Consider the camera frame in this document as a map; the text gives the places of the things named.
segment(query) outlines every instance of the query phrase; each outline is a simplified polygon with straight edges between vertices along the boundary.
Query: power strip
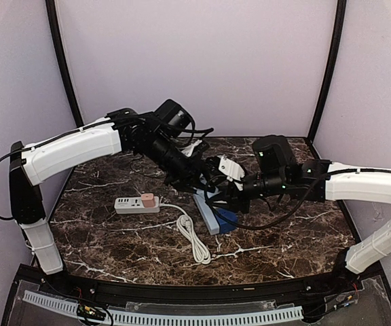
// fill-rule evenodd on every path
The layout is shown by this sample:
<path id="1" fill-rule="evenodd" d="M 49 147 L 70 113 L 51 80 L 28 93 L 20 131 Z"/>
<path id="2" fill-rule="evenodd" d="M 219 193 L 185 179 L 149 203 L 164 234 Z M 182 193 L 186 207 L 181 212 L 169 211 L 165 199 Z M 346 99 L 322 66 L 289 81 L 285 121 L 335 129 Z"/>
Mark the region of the power strip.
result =
<path id="1" fill-rule="evenodd" d="M 117 214 L 143 214 L 158 213 L 160 211 L 160 198 L 155 196 L 154 207 L 144 207 L 141 197 L 117 198 L 114 203 Z"/>

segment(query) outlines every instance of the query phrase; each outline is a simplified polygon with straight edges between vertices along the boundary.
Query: brown marble surface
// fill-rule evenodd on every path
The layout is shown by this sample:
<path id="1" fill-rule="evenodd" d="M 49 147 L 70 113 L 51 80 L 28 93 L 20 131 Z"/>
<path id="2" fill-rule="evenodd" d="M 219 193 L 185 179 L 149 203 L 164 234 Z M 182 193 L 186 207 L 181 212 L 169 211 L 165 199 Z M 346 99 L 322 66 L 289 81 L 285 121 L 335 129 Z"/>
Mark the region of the brown marble surface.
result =
<path id="1" fill-rule="evenodd" d="M 206 156 L 225 153 L 249 171 L 258 171 L 252 154 L 254 138 L 211 138 Z M 289 139 L 297 160 L 312 158 L 303 139 Z M 309 276 L 328 272 L 336 254 L 354 244 L 351 231 L 333 202 L 305 202 L 293 217 L 263 231 L 234 230 L 211 236 L 191 194 L 179 193 L 131 171 L 132 154 L 99 158 L 78 166 L 51 220 L 56 243 L 74 275 L 150 285 L 237 285 Z M 161 177 L 148 159 L 133 169 Z M 191 245 L 175 226 L 179 211 L 162 208 L 158 214 L 117 215 L 114 200 L 153 192 L 177 204 L 193 218 L 195 231 L 208 246 L 212 262 L 193 260 Z M 243 224 L 265 224 L 296 203 L 285 196 L 270 215 L 261 200 Z"/>

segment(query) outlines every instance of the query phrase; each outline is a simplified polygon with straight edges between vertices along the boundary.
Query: robotic arm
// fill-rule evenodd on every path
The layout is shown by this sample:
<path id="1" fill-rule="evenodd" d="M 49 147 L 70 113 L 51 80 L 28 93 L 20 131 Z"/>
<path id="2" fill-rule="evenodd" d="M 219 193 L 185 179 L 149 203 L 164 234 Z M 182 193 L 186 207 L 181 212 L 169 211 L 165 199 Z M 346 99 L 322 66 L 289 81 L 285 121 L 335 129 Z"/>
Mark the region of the robotic arm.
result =
<path id="1" fill-rule="evenodd" d="M 206 194 L 217 187 L 215 195 L 205 198 L 212 212 L 223 219 L 215 207 L 247 213 L 251 200 L 280 194 L 299 199 L 295 211 L 304 200 L 353 199 L 391 204 L 391 169 L 359 168 L 328 160 L 297 164 L 286 138 L 266 136 L 253 143 L 261 172 L 248 174 L 225 157 L 203 160 L 208 144 L 202 139 L 212 129 L 185 129 L 189 124 L 194 128 L 192 117 L 167 100 L 155 112 L 136 114 L 122 109 L 41 143 L 12 145 L 12 214 L 46 274 L 61 271 L 63 264 L 45 218 L 39 184 L 77 164 L 121 151 L 147 156 L 167 173 L 164 183 L 181 191 L 202 189 Z M 203 136 L 196 145 L 179 149 L 175 139 L 181 132 Z M 224 180 L 228 181 L 226 186 L 221 185 Z M 390 253 L 391 220 L 361 243 L 342 251 L 335 268 L 360 274 Z"/>

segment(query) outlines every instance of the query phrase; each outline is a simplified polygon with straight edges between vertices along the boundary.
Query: pink plug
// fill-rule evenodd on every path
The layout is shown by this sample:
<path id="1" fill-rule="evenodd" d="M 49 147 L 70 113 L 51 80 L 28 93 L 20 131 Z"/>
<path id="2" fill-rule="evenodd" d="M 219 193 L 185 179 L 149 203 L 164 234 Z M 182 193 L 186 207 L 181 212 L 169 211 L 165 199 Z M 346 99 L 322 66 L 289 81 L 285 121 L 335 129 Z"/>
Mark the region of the pink plug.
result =
<path id="1" fill-rule="evenodd" d="M 142 194 L 141 201 L 143 202 L 144 207 L 147 209 L 155 207 L 156 205 L 155 196 L 153 194 Z"/>

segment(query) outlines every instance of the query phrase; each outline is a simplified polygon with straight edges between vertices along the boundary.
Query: dark marble tabletop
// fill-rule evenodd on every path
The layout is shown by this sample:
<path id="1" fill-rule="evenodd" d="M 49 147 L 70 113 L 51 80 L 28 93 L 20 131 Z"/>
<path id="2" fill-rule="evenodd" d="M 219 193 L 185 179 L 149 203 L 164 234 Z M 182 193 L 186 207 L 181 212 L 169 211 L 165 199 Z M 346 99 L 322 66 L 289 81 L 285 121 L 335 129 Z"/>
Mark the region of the dark marble tabletop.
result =
<path id="1" fill-rule="evenodd" d="M 258 166 L 254 138 L 211 138 L 205 156 L 226 154 L 250 172 Z M 312 158 L 303 139 L 289 139 L 299 162 Z M 234 230 L 211 236 L 191 194 L 163 185 L 162 171 L 148 159 L 130 163 L 121 153 L 79 165 L 73 171 L 51 220 L 58 248 L 71 274 L 150 285 L 237 285 L 284 280 L 329 272 L 336 254 L 354 244 L 334 202 L 305 202 L 293 217 L 262 231 Z M 117 215 L 114 200 L 153 192 L 177 204 L 193 218 L 195 231 L 208 246 L 212 262 L 197 264 L 189 241 L 177 230 L 180 212 Z M 288 196 L 274 214 L 255 200 L 240 223 L 261 225 L 287 213 L 296 203 Z"/>

